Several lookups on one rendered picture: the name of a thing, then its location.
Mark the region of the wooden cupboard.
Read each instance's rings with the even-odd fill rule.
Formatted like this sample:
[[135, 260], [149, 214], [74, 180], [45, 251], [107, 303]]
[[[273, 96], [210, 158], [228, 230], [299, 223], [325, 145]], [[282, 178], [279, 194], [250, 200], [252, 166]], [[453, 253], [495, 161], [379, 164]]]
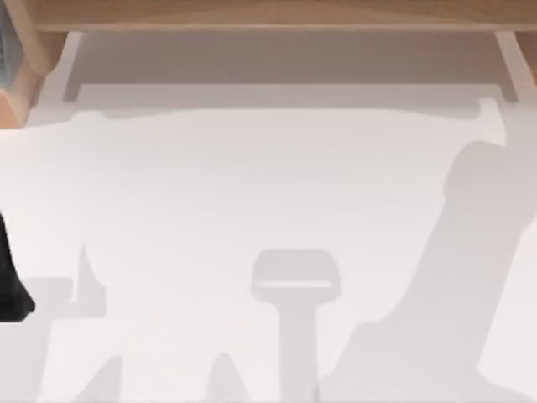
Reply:
[[537, 84], [537, 0], [3, 0], [47, 76], [81, 37], [70, 94], [114, 85], [334, 82], [321, 60], [353, 34], [515, 36]]

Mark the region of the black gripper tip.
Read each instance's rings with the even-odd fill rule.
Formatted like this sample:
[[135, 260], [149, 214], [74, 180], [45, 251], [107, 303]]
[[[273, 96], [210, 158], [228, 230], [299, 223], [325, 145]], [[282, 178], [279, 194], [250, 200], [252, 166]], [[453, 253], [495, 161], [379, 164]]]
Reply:
[[0, 322], [21, 322], [35, 310], [35, 302], [18, 276], [0, 213]]

